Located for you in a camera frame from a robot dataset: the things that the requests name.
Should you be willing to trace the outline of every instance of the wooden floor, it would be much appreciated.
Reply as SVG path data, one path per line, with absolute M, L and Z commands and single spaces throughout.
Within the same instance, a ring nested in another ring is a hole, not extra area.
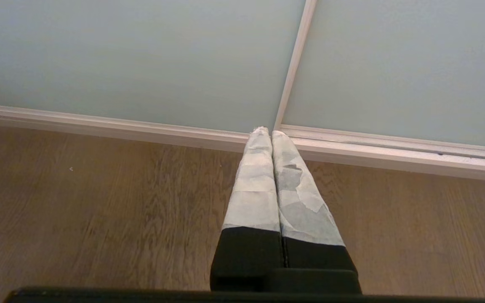
M 0 301 L 208 290 L 241 155 L 0 127 Z M 309 162 L 366 294 L 485 297 L 485 181 Z

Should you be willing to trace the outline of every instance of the hardwood floor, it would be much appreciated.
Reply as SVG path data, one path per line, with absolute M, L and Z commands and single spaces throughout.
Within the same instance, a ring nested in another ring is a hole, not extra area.
M 0 301 L 208 290 L 241 155 L 0 127 Z M 485 181 L 309 162 L 366 294 L 485 297 Z

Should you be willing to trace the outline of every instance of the white paper wrap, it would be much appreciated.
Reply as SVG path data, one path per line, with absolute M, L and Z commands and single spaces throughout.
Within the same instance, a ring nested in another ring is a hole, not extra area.
M 273 131 L 272 143 L 282 236 L 345 246 L 329 207 L 295 144 L 277 130 Z
M 250 227 L 280 231 L 269 130 L 258 127 L 250 134 L 222 229 Z

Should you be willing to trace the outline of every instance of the light blue wall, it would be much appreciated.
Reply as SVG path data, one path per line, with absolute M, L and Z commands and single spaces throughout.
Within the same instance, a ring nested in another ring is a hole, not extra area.
M 485 145 L 485 1 L 318 1 L 283 122 Z
M 0 0 L 0 105 L 271 126 L 302 0 Z

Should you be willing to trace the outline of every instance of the white baseboard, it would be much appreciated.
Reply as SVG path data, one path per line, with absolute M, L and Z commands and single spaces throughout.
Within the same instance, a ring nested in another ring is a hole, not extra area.
M 282 125 L 304 159 L 485 180 L 485 146 Z
M 0 125 L 242 152 L 248 134 L 0 106 Z M 485 180 L 485 146 L 282 125 L 312 161 Z
M 248 134 L 0 106 L 0 125 L 240 152 Z

